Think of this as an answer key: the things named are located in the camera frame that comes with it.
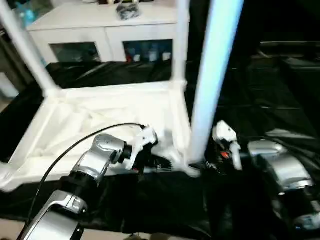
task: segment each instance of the cabinet door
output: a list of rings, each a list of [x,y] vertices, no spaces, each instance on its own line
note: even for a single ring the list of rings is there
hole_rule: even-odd
[[[47,64],[113,60],[103,27],[37,30],[30,34]]]
[[[117,62],[155,62],[172,58],[176,24],[117,26],[105,29]]]

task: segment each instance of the floor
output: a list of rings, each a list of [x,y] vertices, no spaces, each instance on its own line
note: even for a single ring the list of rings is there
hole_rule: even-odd
[[[0,240],[16,240],[24,224],[20,221],[12,221],[0,218]],[[169,236],[162,233],[139,233],[138,237],[130,237],[129,234],[112,231],[97,231],[85,229],[81,240],[191,240]]]
[[[24,224],[19,221],[11,221],[0,219],[0,239],[16,240],[19,236]],[[149,239],[150,235],[140,233],[143,239]],[[124,240],[128,238],[128,234],[110,231],[85,230],[81,240]]]

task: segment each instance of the black tablecloth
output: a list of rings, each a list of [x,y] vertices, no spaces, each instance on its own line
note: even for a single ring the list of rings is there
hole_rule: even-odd
[[[307,111],[299,92],[288,85],[287,68],[290,67],[290,63],[277,59],[230,67],[215,122],[225,120],[241,136],[263,136],[274,129],[310,136],[315,139],[286,141],[319,153],[320,127]],[[198,69],[198,63],[190,62],[186,66],[185,99],[189,117]],[[170,62],[55,63],[50,64],[48,70],[62,88],[168,81],[171,77]],[[312,77],[316,80],[320,71],[314,72]],[[4,140],[1,161],[10,159],[42,100],[35,83],[0,114],[1,139]],[[213,159],[215,153],[208,148],[206,157]],[[304,164],[317,179],[318,160],[305,159]],[[271,235],[287,238],[286,230],[274,219],[269,203],[262,198],[264,193],[255,177],[246,171],[226,176],[209,170],[196,179],[179,172],[148,174],[142,178],[137,175],[105,177],[96,196],[95,210],[83,224],[109,231],[163,232],[195,239],[270,239]],[[55,186],[55,182],[45,184],[35,211]],[[25,184],[11,193],[1,193],[0,217],[25,220],[36,187],[36,183]]]

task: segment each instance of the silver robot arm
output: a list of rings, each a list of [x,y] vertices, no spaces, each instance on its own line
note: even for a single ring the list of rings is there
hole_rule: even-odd
[[[22,234],[22,240],[79,240],[83,228],[78,218],[88,211],[88,202],[98,188],[110,164],[124,163],[133,166],[137,153],[147,144],[155,144],[153,129],[145,128],[128,145],[109,134],[95,137],[89,151],[83,154],[69,176],[60,179],[56,190],[31,224]]]

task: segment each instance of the white pole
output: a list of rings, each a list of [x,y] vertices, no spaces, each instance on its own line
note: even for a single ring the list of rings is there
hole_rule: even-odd
[[[173,40],[172,78],[174,81],[186,81],[190,0],[175,0],[175,2],[177,4],[177,24]]]
[[[0,19],[20,56],[42,88],[43,94],[45,96],[55,94],[59,88],[43,66],[34,46],[28,39],[29,36],[21,28],[6,0],[0,0]]]
[[[203,159],[244,0],[211,0],[196,88],[188,163]]]

